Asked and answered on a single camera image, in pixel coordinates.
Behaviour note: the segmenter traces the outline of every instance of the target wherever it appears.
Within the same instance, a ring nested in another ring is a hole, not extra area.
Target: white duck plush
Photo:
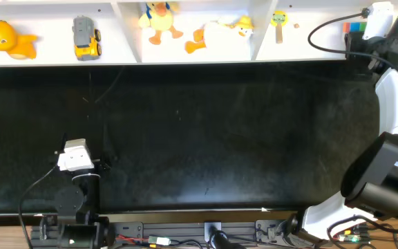
[[[216,50],[237,49],[246,43],[253,34],[252,21],[248,16],[243,16],[234,25],[220,24],[212,21],[205,24],[203,29],[196,30],[193,34],[194,41],[185,44],[185,50],[191,54],[200,48]]]

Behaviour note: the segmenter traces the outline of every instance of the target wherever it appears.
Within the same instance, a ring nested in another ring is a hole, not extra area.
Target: stuffed duck
[[[185,50],[191,54],[201,48],[225,50],[237,48],[238,45],[249,40],[253,33],[252,21],[248,16],[243,16],[234,24],[222,24],[212,21],[205,24],[203,29],[193,33],[193,41],[185,44]]]
[[[7,22],[0,21],[0,51],[5,51],[13,59],[34,59],[36,50],[33,42],[36,35],[20,35]]]
[[[139,19],[139,26],[141,28],[152,27],[156,34],[151,37],[149,41],[152,44],[159,45],[161,43],[161,35],[163,31],[169,30],[174,39],[180,38],[184,35],[183,32],[176,30],[173,27],[173,14],[171,12],[178,11],[178,5],[168,2],[147,2],[146,12]]]

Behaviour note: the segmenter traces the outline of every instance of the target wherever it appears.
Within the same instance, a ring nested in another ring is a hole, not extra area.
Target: wooden surface
[[[290,215],[289,212],[185,212],[185,213],[156,213],[156,214],[116,214],[109,215],[111,221],[143,221],[145,223],[190,223],[203,222],[206,220],[216,220],[220,217],[221,221],[255,221],[257,219],[286,219]],[[395,228],[398,228],[398,220],[392,219],[386,221]],[[395,248],[392,242],[392,235],[387,232],[373,231],[371,237],[384,238],[391,241],[373,241],[372,245],[376,248]],[[27,249],[27,243],[24,239],[21,226],[0,227],[0,248]],[[357,246],[346,246],[348,249],[357,248]]]

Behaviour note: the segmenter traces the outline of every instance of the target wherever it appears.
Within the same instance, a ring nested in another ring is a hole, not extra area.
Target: orange rubber duck
[[[0,51],[5,51],[14,59],[34,59],[36,50],[32,42],[36,35],[19,35],[6,21],[0,21]]]

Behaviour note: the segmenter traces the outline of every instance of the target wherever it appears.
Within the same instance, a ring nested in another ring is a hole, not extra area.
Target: black table
[[[339,191],[378,135],[372,82],[346,62],[130,66],[94,104],[119,69],[0,68],[0,214],[17,212],[63,133],[92,150],[108,128],[103,213],[304,208]],[[53,211],[68,184],[54,172],[24,210]]]

